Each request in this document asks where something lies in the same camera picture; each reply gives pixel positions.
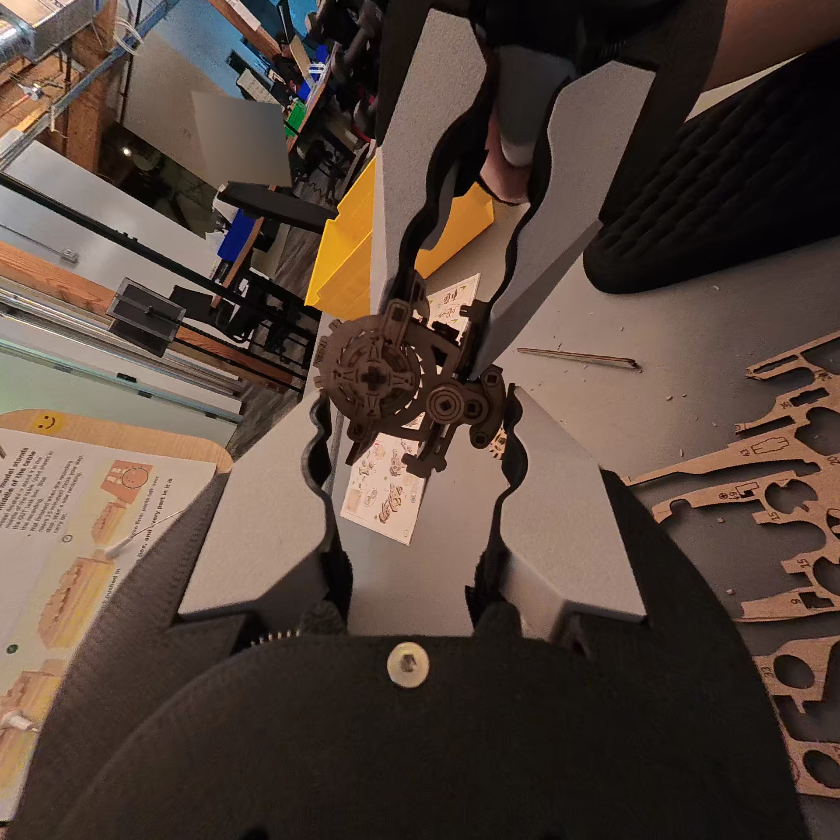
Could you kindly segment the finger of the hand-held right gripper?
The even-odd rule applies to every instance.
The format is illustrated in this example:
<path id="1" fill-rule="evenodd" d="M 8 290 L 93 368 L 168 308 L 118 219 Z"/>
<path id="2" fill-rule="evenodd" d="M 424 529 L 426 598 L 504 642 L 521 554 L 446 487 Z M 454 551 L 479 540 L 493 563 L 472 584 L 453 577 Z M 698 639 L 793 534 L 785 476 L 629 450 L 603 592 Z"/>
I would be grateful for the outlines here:
<path id="1" fill-rule="evenodd" d="M 459 174 L 484 154 L 490 70 L 468 7 L 390 7 L 381 44 L 370 312 L 410 300 L 415 262 L 443 232 Z"/>
<path id="2" fill-rule="evenodd" d="M 600 213 L 656 71 L 613 60 L 556 94 L 532 164 L 530 207 L 469 378 L 494 364 L 601 228 Z"/>

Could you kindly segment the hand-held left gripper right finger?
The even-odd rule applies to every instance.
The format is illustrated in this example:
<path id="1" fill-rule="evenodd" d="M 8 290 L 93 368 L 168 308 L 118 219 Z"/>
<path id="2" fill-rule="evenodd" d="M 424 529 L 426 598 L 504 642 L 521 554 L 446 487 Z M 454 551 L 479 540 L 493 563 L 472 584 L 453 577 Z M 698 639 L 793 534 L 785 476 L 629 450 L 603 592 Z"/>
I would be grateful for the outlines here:
<path id="1" fill-rule="evenodd" d="M 502 426 L 507 486 L 467 588 L 474 628 L 498 602 L 546 642 L 577 614 L 641 623 L 646 607 L 601 467 L 518 385 Z"/>

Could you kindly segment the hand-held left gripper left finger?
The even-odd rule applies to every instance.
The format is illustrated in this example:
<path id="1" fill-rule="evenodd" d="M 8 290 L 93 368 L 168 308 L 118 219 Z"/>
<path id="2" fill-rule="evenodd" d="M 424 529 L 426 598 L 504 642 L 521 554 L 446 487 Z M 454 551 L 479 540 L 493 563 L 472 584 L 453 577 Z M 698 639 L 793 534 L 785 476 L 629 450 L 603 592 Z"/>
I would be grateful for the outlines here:
<path id="1" fill-rule="evenodd" d="M 353 570 L 324 489 L 330 406 L 324 395 L 306 396 L 235 462 L 179 617 L 249 613 L 278 634 L 328 601 L 347 623 Z"/>

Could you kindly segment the partly built wooden model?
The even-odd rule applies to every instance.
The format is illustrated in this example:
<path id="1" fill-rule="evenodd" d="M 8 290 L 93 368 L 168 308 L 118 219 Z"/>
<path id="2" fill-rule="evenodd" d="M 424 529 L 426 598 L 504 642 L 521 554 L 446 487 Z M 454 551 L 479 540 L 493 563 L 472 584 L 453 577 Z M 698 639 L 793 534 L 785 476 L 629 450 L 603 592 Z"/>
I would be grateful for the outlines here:
<path id="1" fill-rule="evenodd" d="M 320 340 L 315 385 L 348 420 L 352 464 L 379 434 L 412 440 L 402 456 L 409 474 L 427 479 L 446 468 L 455 432 L 467 427 L 474 448 L 497 436 L 507 389 L 501 368 L 478 363 L 490 304 L 462 306 L 462 337 L 427 316 L 424 282 L 415 275 L 407 298 L 392 297 L 378 314 L 333 322 Z"/>

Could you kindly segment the person's right forearm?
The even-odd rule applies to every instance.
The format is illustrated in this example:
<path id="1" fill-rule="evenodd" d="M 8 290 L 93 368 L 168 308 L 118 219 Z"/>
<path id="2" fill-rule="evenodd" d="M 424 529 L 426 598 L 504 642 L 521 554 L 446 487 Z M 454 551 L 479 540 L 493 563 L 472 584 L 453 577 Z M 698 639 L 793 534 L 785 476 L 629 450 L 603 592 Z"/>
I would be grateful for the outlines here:
<path id="1" fill-rule="evenodd" d="M 703 91 L 751 77 L 839 37 L 838 1 L 728 1 Z"/>

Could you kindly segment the laser-cut plywood parts sheet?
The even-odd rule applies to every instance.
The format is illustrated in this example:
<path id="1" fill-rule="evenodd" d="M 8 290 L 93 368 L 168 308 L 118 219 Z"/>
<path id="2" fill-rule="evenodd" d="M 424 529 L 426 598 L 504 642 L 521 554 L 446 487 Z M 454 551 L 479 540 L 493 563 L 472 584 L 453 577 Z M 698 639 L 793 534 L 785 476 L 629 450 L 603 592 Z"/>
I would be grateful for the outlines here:
<path id="1" fill-rule="evenodd" d="M 691 509 L 758 503 L 752 518 L 760 526 L 806 524 L 822 535 L 818 550 L 800 552 L 781 564 L 788 575 L 804 581 L 788 591 L 741 603 L 740 624 L 783 623 L 811 617 L 838 617 L 839 596 L 817 577 L 817 565 L 825 562 L 838 569 L 839 456 L 822 454 L 797 434 L 811 423 L 817 409 L 838 415 L 839 376 L 810 354 L 836 343 L 838 331 L 801 344 L 750 366 L 750 380 L 766 382 L 781 375 L 806 372 L 810 382 L 778 395 L 762 418 L 735 426 L 738 439 L 724 449 L 685 460 L 636 478 L 625 478 L 629 487 L 672 476 L 711 476 L 726 469 L 752 466 L 782 466 L 768 476 L 736 479 L 693 490 L 653 506 L 658 523 L 670 518 L 674 505 L 685 502 Z"/>

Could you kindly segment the person's right hand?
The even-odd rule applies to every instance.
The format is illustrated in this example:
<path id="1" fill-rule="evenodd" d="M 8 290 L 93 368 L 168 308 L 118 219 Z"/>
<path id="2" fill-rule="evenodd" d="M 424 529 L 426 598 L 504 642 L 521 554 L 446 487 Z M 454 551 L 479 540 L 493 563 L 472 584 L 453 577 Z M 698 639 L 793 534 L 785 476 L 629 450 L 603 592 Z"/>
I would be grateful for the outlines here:
<path id="1" fill-rule="evenodd" d="M 496 104 L 490 112 L 485 150 L 486 158 L 479 174 L 483 189 L 501 203 L 512 206 L 528 203 L 532 165 L 514 165 L 505 156 Z"/>

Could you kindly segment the open instruction booklet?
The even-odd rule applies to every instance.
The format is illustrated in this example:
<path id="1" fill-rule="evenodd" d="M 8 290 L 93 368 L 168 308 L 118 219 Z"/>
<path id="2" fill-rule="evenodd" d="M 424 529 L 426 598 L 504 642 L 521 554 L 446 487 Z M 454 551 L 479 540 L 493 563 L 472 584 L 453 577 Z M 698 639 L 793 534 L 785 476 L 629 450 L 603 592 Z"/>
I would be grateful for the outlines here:
<path id="1" fill-rule="evenodd" d="M 480 279 L 481 274 L 476 273 L 429 294 L 429 322 L 441 322 L 454 328 L 457 340 L 461 340 L 468 319 L 460 315 L 460 309 L 473 303 Z M 341 517 L 409 545 L 426 480 L 410 474 L 403 457 L 415 455 L 418 449 L 416 440 L 378 434 L 351 466 Z"/>

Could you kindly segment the black quilted cushion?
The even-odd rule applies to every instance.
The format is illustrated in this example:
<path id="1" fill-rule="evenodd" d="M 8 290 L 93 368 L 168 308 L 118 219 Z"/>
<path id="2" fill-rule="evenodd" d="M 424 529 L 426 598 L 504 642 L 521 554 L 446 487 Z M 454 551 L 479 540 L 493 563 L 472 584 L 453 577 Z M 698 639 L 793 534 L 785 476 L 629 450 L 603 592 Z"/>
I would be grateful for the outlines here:
<path id="1" fill-rule="evenodd" d="M 583 254 L 622 295 L 774 257 L 839 233 L 839 43 L 688 120 L 658 170 Z"/>

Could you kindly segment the yellow plastic bin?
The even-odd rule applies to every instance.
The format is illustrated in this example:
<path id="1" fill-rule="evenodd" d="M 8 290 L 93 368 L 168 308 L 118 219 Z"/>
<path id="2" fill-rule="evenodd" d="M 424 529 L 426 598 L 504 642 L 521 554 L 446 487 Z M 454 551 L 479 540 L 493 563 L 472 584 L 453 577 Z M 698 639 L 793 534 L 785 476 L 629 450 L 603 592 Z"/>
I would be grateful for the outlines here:
<path id="1" fill-rule="evenodd" d="M 370 313 L 375 161 L 368 163 L 324 228 L 304 299 L 311 308 L 346 321 Z M 423 248 L 415 268 L 424 279 L 494 223 L 493 200 L 479 184 L 457 196 L 441 238 Z"/>

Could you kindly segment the thin wooden strip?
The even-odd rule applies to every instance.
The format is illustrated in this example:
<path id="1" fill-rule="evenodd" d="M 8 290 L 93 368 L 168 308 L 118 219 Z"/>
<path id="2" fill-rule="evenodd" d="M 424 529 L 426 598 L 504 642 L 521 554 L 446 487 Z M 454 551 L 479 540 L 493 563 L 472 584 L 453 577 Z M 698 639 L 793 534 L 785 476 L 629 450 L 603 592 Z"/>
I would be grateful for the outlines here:
<path id="1" fill-rule="evenodd" d="M 562 350 L 545 350 L 537 348 L 519 347 L 516 350 L 519 354 L 531 355 L 535 357 L 577 362 L 582 364 L 597 364 L 601 366 L 610 366 L 613 368 L 620 368 L 630 371 L 642 371 L 643 367 L 633 358 L 615 356 L 609 354 L 598 353 L 576 353 Z"/>

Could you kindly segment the blue plastic bin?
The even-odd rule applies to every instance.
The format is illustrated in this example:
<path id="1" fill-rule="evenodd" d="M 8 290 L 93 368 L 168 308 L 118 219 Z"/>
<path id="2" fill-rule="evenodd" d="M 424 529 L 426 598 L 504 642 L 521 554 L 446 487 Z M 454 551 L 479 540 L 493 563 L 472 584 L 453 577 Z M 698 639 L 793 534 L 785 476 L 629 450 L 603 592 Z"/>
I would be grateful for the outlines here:
<path id="1" fill-rule="evenodd" d="M 234 220 L 219 246 L 217 256 L 223 262 L 235 263 L 242 251 L 247 249 L 247 243 L 256 225 L 256 218 L 248 215 L 243 208 L 238 208 Z"/>

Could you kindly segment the grey wall-mounted box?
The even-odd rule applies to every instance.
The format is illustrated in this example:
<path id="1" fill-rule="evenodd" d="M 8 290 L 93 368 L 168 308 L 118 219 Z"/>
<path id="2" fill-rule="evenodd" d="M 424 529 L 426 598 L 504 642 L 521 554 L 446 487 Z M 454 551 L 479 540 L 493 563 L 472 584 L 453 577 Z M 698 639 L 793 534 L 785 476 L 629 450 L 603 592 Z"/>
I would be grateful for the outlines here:
<path id="1" fill-rule="evenodd" d="M 125 277 L 107 309 L 108 331 L 161 358 L 175 341 L 185 315 L 184 307 Z"/>

